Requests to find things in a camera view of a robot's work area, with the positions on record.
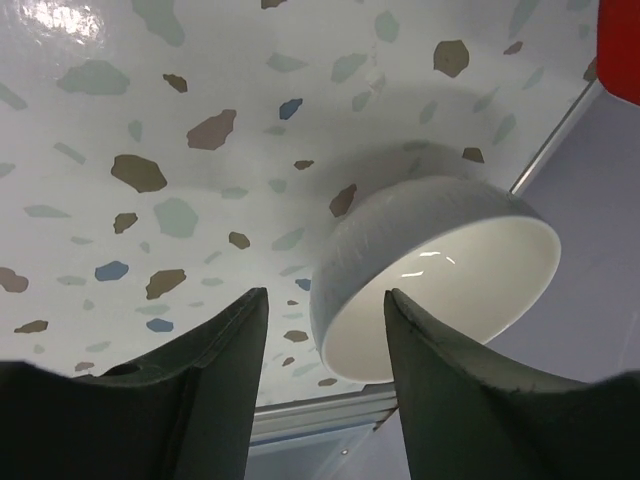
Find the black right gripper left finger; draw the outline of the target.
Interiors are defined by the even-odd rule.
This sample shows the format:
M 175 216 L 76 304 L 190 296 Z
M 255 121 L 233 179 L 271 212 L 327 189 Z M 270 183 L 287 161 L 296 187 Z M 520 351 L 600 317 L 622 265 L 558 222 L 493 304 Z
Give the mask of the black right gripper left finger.
M 214 318 L 103 375 L 1 365 L 5 479 L 240 479 L 268 325 L 247 291 Z

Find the plain white bowl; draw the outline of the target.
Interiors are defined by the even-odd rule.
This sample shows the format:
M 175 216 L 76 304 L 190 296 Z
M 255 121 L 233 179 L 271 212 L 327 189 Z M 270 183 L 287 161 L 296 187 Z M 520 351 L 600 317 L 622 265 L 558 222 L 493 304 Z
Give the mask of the plain white bowl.
M 383 309 L 392 289 L 487 343 L 540 298 L 560 258 L 556 231 L 493 185 L 430 176 L 383 189 L 339 223 L 313 271 L 310 321 L 321 361 L 349 382 L 392 380 Z

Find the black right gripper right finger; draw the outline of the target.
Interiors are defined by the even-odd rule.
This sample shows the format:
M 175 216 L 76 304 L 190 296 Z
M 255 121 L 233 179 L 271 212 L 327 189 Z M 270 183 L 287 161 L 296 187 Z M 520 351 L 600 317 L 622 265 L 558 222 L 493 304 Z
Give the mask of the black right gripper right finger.
M 595 383 L 505 357 L 399 290 L 384 318 L 414 479 L 635 479 L 639 375 Z

